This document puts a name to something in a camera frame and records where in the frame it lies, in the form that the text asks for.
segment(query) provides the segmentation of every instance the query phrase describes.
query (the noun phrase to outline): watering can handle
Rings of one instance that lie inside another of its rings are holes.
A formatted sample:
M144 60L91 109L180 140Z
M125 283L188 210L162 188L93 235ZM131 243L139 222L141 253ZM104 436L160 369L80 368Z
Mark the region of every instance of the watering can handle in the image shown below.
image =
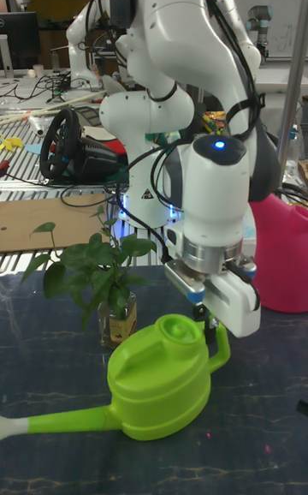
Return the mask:
M216 328L216 338L218 351L209 359L210 373L213 373L219 367L222 367L230 358L230 346L228 342L228 334L224 325L219 324Z

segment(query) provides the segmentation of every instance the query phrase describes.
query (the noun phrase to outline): metal pole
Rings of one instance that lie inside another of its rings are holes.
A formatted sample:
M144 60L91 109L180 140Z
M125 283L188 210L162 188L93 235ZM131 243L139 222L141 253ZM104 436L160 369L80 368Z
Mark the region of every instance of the metal pole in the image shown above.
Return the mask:
M278 141L277 153L281 165L280 183L287 162L289 133L295 118L296 104L299 97L300 83L303 75L305 56L308 46L308 0L301 0L299 19L295 34L293 56L290 74L287 81L286 101L283 107L281 132Z

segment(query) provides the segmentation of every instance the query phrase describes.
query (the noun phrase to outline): cardboard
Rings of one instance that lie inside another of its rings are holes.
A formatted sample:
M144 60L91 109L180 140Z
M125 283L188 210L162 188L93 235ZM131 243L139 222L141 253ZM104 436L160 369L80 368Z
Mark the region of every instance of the cardboard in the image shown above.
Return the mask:
M104 194L65 197L65 201L78 206L103 199ZM50 233L35 233L30 237L34 229L50 221L56 223L54 237L57 248L87 243L102 226L97 217L90 217L97 210L98 206L65 206L60 198L0 202L0 253L52 248Z

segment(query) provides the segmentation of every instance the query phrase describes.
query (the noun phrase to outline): green leaf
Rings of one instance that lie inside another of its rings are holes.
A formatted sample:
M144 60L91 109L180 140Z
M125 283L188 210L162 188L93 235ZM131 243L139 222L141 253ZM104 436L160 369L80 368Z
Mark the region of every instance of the green leaf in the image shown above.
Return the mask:
M111 286L110 288L110 292L108 293L108 304L112 312L119 319L123 308L127 304L127 299L123 297L120 289L116 286Z
M89 319L90 319L91 314L92 314L92 311L89 312L86 310L85 313L82 314L82 316L81 316L81 327L82 327L82 330L84 333L86 333L86 327L89 323Z
M87 275L84 272L76 272L63 279L59 290L61 293L72 293L73 291L78 291L78 289L83 290L88 285L89 281Z
M31 235L33 234L33 232L52 232L55 227L55 223L44 223L37 227L37 229L33 230Z
M151 250L157 251L157 245L146 238L137 238L136 235L124 236L121 238L121 249L132 257L141 257Z
M108 221L105 221L105 222L104 222L104 225L105 225L106 227L110 227L111 225L115 224L115 223L116 223L116 221L117 221L117 218L108 219Z
M74 244L61 254L61 262L71 271L80 271L90 266L92 262L87 258L86 251L90 244Z
M120 278L120 283L136 283L141 286L153 286L155 285L151 280L139 276L139 274L133 274L132 272L125 272Z
M32 261L30 261L29 265L27 266L24 275L21 279L21 283L25 282L26 278L30 276L34 271L37 270L39 266L41 266L43 263L46 263L46 261L50 260L50 255L48 253L42 253L38 257L34 257Z
M108 242L90 242L86 250L86 257L92 265L111 266L113 264L113 248Z
M61 263L52 263L44 274L43 289L46 299L59 295L66 268Z
M89 240L90 242L101 242L102 241L102 235L99 234L99 232L95 232Z
M112 284L112 280L109 279L106 282L106 284L103 286L103 288L101 288L100 291L93 296L91 303L86 307L86 311L81 319L83 331L86 330L87 323L89 321L89 318L93 310L97 308L102 301L107 301L111 284Z
M121 249L114 249L113 256L118 265L124 263L125 259L128 257L128 253L126 251L122 251Z
M104 206L102 204L98 206L98 210L96 213L93 213L93 215L90 215L91 218L98 217L99 215L102 215L104 213Z
M80 308L83 308L86 310L86 303L84 301L84 298L82 296L82 290L77 289L76 291L72 291L71 296L73 297L76 305L78 305Z
M128 297L130 296L130 290L127 286L120 286L120 291L122 297L124 297L125 301L128 300Z
M114 274L114 268L111 267L107 271L100 269L99 271L94 271L91 275L91 284L94 293L98 293L99 290L104 286L107 280Z

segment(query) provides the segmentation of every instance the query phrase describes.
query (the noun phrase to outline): glass jar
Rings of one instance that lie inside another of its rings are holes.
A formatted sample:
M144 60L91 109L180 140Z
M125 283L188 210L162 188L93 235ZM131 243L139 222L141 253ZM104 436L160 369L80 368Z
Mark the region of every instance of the glass jar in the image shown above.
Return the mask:
M98 305L98 327L100 341L104 347L116 349L123 341L133 335L137 325L136 295L131 293L127 305L118 319L110 310L107 301Z

